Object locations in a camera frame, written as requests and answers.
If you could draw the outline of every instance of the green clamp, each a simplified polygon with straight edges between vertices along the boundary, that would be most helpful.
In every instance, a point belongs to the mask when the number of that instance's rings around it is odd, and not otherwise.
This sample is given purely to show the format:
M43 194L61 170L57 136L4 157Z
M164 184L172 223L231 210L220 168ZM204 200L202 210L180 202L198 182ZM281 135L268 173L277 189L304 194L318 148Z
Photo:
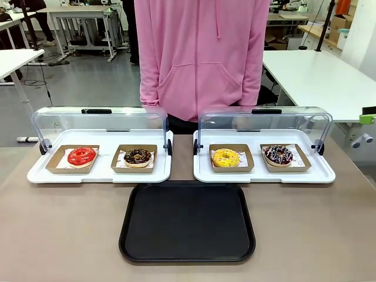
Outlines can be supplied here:
M359 121L361 125L371 125L376 121L376 114L373 115L360 115Z

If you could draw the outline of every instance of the white display tray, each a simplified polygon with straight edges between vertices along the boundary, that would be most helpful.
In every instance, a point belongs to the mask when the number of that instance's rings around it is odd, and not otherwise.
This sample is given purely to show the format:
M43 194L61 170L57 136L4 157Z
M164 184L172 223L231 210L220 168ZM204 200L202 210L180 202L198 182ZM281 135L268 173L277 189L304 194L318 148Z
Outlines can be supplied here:
M193 142L198 139L196 131ZM209 158L210 144L247 144L254 160L254 168L247 173L214 173ZM260 144L298 144L308 157L312 167L300 173L270 173L261 155ZM308 136L297 129L264 129L259 132L237 132L229 130L202 130L201 144L204 146L193 156L194 176L202 182L250 183L331 183L335 173L323 156L311 148Z
M167 139L173 140L171 131L166 133ZM88 174L53 174L45 167L53 154L61 145L99 145L99 156ZM121 144L157 145L157 161L152 173L115 173L111 161L116 149ZM80 183L80 182L113 182L113 183L158 183L170 176L171 156L163 148L162 130L130 130L128 132L107 132L106 130L71 129L61 133L53 142L53 148L34 164L28 173L32 183Z

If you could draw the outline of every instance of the donut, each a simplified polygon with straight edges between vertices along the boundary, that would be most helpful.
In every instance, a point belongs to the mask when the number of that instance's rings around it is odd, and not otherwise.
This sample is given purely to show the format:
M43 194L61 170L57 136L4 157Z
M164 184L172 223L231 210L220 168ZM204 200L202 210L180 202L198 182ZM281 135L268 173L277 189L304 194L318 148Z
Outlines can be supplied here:
M266 148L266 161L271 166L288 166L293 161L293 153L285 146L274 145Z
M152 154L145 149L132 149L125 152L124 160L129 167L141 168L152 161Z
M90 147L80 147L71 151L68 155L68 163L76 168L81 169L89 166L96 156L96 152Z
M239 161L239 155L230 149L216 150L213 155L214 165L218 167L236 167Z

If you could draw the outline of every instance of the shoe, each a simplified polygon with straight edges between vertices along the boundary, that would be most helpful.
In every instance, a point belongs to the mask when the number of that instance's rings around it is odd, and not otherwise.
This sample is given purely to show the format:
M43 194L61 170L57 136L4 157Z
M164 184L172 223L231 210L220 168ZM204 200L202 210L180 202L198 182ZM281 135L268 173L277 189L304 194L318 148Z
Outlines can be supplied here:
M45 43L43 43L43 46L44 47L56 46L56 41L55 40L53 40L53 41L46 41Z

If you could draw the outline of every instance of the black cover handle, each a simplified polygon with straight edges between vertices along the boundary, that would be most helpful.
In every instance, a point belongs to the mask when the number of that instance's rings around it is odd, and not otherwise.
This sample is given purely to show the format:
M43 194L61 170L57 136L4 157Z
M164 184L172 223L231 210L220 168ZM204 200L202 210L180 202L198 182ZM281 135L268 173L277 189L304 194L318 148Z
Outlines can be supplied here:
M282 114L281 109L253 109L252 113L258 115L280 115Z
M108 115L112 113L112 110L111 109L82 109L81 113Z

